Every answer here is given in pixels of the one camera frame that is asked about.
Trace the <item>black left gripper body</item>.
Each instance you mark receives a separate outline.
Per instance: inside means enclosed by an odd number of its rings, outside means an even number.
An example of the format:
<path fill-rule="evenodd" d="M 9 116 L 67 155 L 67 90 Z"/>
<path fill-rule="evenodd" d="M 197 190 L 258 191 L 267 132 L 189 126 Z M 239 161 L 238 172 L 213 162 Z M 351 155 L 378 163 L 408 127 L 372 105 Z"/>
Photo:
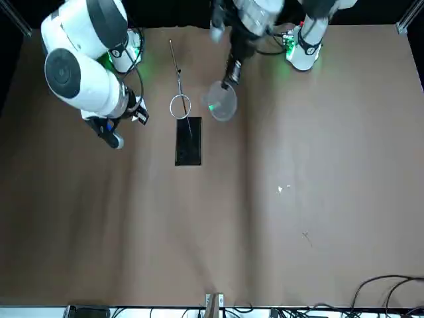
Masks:
<path fill-rule="evenodd" d="M 248 31 L 244 26 L 233 26 L 230 31 L 230 44 L 231 49 L 227 59 L 227 66 L 235 64 L 239 61 L 241 64 L 246 59 L 251 58 L 256 52 L 261 36 Z"/>

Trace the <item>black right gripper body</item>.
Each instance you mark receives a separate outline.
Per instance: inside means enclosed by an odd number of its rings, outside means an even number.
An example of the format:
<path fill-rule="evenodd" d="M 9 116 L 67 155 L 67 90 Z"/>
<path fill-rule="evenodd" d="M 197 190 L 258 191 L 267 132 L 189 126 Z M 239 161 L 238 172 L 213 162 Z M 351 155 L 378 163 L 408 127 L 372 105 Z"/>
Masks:
<path fill-rule="evenodd" d="M 143 125 L 148 122 L 148 110 L 144 99 L 140 95 L 135 95 L 132 90 L 129 90 L 127 117 L 130 118 L 131 121 L 138 121 Z"/>

